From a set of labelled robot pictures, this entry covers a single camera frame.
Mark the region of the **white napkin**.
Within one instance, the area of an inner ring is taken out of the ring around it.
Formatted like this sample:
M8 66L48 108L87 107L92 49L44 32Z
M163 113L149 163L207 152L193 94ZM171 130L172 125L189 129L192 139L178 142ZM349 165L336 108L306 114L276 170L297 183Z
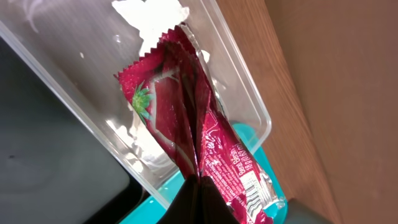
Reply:
M139 59L116 74L134 114L184 176L211 174L203 143L200 94L213 89L208 53L185 21L179 1L113 1L112 7L143 39Z

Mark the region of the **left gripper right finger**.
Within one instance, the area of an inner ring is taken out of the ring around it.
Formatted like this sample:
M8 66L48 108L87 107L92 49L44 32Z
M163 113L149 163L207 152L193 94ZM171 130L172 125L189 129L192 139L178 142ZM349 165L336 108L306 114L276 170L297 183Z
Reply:
M239 224L211 177L201 178L201 216L204 224Z

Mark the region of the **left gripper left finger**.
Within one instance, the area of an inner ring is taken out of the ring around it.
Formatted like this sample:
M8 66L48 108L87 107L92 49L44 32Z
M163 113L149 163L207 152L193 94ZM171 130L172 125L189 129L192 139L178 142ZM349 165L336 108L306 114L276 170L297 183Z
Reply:
M197 224L200 185L195 175L185 179L166 213L157 224Z

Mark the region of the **red snack wrapper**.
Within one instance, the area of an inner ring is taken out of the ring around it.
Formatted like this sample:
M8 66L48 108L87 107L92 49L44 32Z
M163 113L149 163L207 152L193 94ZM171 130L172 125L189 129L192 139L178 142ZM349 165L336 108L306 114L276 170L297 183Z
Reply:
M185 182L161 223L273 223L269 175L228 122L180 24L116 75L121 90Z

